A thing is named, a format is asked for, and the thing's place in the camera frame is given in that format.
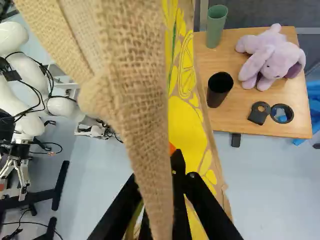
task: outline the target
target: green cup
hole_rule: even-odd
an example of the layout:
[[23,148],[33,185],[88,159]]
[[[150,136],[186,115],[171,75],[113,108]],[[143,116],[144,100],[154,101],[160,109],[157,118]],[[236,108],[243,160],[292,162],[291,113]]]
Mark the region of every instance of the green cup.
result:
[[206,46],[210,49],[218,46],[222,30],[228,14],[228,8],[224,5],[214,5],[208,9],[206,22]]

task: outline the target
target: yellow floral pattern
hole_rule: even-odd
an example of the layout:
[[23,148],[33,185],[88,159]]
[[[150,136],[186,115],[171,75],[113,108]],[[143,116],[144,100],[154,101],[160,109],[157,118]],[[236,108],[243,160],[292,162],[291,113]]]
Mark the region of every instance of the yellow floral pattern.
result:
[[[181,149],[186,173],[198,172],[216,195],[217,178],[213,156],[204,130],[194,67],[193,31],[186,25],[178,0],[162,0],[165,30],[165,66],[168,89],[168,130],[170,145]],[[187,204],[193,239],[206,239],[194,209]]]

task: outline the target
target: plush bunny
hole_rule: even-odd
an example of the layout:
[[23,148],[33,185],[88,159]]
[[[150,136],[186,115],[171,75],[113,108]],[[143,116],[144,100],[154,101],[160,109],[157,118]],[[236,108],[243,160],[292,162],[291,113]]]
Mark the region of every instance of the plush bunny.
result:
[[258,73],[260,80],[257,89],[265,91],[275,80],[283,77],[293,79],[306,66],[305,52],[297,45],[288,42],[280,34],[281,25],[273,24],[259,35],[245,35],[235,46],[238,53],[252,54],[242,66],[238,79],[244,89],[255,87]]

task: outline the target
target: burlap fabric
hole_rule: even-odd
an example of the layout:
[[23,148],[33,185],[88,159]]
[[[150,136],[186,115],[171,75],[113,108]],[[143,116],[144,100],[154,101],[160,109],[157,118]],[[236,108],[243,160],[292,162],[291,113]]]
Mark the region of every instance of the burlap fabric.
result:
[[121,134],[153,238],[171,239],[173,191],[161,2],[14,2],[59,67],[80,84],[81,109]]

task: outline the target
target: black cup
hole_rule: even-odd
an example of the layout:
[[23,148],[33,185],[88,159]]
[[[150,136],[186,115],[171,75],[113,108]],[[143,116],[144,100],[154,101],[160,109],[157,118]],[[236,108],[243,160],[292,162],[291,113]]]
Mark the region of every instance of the black cup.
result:
[[234,86],[232,77],[224,71],[213,74],[208,81],[206,103],[210,108],[217,108],[225,100]]

